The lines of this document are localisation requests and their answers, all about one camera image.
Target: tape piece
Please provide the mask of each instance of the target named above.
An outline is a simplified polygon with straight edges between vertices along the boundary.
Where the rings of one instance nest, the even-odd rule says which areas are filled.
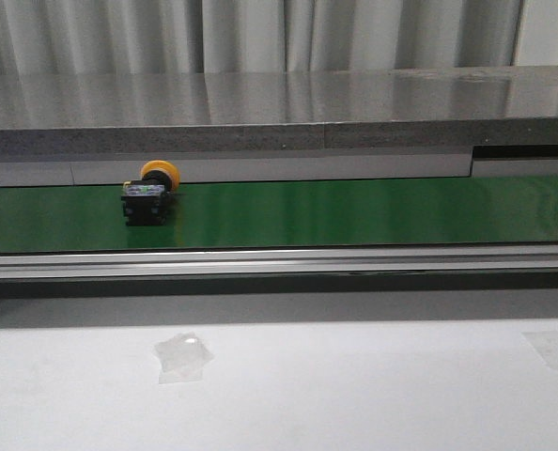
[[[204,365],[214,358],[195,334],[178,334],[158,343],[154,353],[161,363],[158,383],[201,381]]]
[[[549,368],[558,370],[558,332],[524,332],[523,336]]]

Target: white curtain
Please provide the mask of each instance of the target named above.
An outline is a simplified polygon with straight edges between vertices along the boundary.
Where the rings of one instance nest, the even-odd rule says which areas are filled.
[[[0,74],[558,65],[558,0],[0,0]]]

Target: metal frame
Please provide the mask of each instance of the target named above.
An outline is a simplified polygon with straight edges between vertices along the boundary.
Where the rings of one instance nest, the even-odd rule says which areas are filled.
[[[294,272],[558,269],[558,244],[0,256],[0,280]]]

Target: green conveyor belt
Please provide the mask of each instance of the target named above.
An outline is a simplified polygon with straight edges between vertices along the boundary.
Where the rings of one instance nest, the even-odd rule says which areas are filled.
[[[558,177],[183,184],[163,226],[120,186],[0,189],[0,253],[558,241]]]

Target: gray countertop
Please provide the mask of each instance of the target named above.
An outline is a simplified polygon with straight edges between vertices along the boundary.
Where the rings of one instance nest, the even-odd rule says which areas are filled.
[[[0,157],[558,144],[558,67],[0,76]]]

